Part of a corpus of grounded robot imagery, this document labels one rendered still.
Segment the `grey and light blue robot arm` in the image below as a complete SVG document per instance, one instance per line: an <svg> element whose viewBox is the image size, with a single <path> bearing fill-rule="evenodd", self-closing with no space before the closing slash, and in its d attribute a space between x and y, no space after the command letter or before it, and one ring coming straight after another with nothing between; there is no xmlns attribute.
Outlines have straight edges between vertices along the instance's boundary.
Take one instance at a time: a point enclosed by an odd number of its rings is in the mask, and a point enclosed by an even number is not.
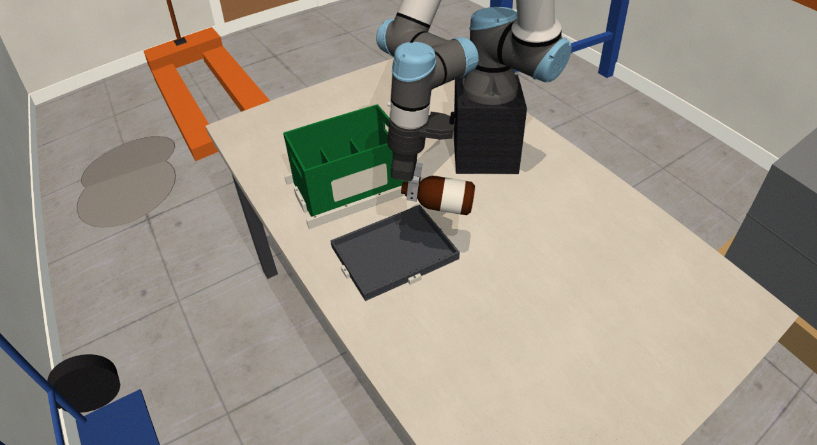
<svg viewBox="0 0 817 445"><path fill-rule="evenodd" d="M507 103L518 93L514 69L551 82L568 63L572 46L555 19L555 0L516 0L517 13L477 10L469 40L444 40L428 32L440 2L402 0L396 19L377 30L377 45L394 57L391 102L401 110L425 109L433 88L461 77L462 94L470 101Z"/></svg>

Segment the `green plastic crate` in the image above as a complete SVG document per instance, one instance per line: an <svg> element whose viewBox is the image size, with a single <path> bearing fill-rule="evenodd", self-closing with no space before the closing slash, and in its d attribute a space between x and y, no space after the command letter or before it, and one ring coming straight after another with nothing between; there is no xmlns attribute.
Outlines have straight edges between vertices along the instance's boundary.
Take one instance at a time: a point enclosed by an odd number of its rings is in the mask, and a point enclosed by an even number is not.
<svg viewBox="0 0 817 445"><path fill-rule="evenodd" d="M376 104L283 133L310 217L402 186L391 177L389 119Z"/></svg>

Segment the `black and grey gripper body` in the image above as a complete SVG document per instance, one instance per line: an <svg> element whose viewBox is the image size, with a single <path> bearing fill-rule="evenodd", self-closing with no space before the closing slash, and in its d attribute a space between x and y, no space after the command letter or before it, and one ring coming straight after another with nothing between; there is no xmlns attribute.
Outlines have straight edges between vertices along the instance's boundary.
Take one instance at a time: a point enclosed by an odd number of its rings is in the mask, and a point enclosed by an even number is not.
<svg viewBox="0 0 817 445"><path fill-rule="evenodd" d="M391 177L411 181L417 154L424 150L425 140L453 138L456 113L452 112L451 117L439 112L429 114L431 103L424 110L410 112L395 107L391 101L386 105L391 106L387 140L393 155Z"/></svg>

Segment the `brown bottle with white label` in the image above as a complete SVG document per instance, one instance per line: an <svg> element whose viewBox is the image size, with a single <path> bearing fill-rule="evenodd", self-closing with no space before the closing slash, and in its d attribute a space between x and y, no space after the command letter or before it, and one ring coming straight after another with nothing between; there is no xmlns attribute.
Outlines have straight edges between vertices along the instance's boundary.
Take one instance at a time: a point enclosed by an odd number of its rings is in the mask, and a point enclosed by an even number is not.
<svg viewBox="0 0 817 445"><path fill-rule="evenodd" d="M419 183L417 199L427 209L467 216L472 212L474 193L472 181L428 176Z"/></svg>

